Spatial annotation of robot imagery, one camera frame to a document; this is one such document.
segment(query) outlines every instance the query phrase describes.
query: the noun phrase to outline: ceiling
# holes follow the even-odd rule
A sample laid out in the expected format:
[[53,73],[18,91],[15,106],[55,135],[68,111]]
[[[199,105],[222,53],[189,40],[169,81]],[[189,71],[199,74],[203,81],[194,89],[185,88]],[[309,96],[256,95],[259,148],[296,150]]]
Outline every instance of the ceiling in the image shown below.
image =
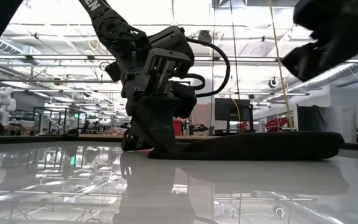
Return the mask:
[[[232,61],[236,60],[235,57],[277,56],[268,1],[233,0],[232,7],[231,1],[215,0],[107,2],[130,25],[145,31],[147,35],[155,34],[170,25],[178,25],[184,27],[185,34],[192,38],[197,38],[201,30],[208,30],[214,37],[213,43],[223,49],[228,57],[232,57]],[[310,31],[292,23],[293,6],[296,2],[275,1],[273,14],[280,56],[310,41]],[[77,0],[25,0],[0,40],[22,54],[110,55],[98,43],[91,19]],[[191,44],[191,47],[196,57],[213,56],[211,49],[207,47],[195,44]],[[6,55],[7,52],[0,48],[0,54]],[[103,60],[42,60],[34,65],[29,61],[0,60],[0,66],[20,73],[7,75],[0,71],[0,78],[111,80],[100,69],[101,62]],[[214,79],[217,88],[222,82],[225,66],[222,62],[197,61],[190,72],[204,76],[207,87],[210,88]],[[231,80],[225,91],[237,89],[236,76],[240,90],[266,91],[271,90],[267,85],[268,81],[273,77],[280,77],[280,71],[278,64],[272,62],[239,62],[237,66],[232,63]],[[285,68],[283,77],[291,77]],[[34,88],[53,90],[114,90],[115,93],[106,93],[105,96],[113,102],[125,103],[119,94],[122,88],[120,83],[71,83],[60,86],[53,83],[38,83],[38,86],[28,84]],[[66,94],[65,97],[77,96]]]

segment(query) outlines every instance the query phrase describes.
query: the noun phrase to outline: black fabric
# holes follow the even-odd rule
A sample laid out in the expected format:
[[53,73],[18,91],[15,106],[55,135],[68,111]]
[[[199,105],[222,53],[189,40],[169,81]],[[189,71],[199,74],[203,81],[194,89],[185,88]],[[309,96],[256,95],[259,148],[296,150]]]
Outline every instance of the black fabric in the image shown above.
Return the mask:
[[319,160],[336,156],[343,143],[338,133],[248,133],[196,141],[174,154],[153,150],[149,152],[149,158],[205,161]]

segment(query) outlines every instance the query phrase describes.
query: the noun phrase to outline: black monitor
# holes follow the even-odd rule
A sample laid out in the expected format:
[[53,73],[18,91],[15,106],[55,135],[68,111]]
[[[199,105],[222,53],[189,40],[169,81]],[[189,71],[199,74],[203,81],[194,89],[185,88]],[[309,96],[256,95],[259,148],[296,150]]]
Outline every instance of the black monitor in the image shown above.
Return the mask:
[[[234,100],[240,111],[241,121],[251,121],[252,107],[250,100]],[[216,121],[238,121],[237,107],[232,99],[215,98],[215,120]]]

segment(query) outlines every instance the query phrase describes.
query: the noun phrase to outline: black cloth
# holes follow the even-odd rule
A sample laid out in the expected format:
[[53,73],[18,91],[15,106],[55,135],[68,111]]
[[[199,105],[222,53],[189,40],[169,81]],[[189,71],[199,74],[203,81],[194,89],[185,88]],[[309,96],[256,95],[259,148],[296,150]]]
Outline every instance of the black cloth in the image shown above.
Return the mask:
[[176,153],[153,150],[149,152],[149,158],[204,161],[320,160],[336,156],[343,143],[338,133],[247,133],[192,142]]

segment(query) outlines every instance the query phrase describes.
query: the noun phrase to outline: glossy white surface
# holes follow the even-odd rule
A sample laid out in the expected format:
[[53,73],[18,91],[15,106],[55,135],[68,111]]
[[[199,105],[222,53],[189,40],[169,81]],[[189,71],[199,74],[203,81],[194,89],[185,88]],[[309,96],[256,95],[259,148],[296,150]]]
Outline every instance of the glossy white surface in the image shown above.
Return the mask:
[[358,223],[358,152],[156,161],[109,142],[3,145],[0,223]]

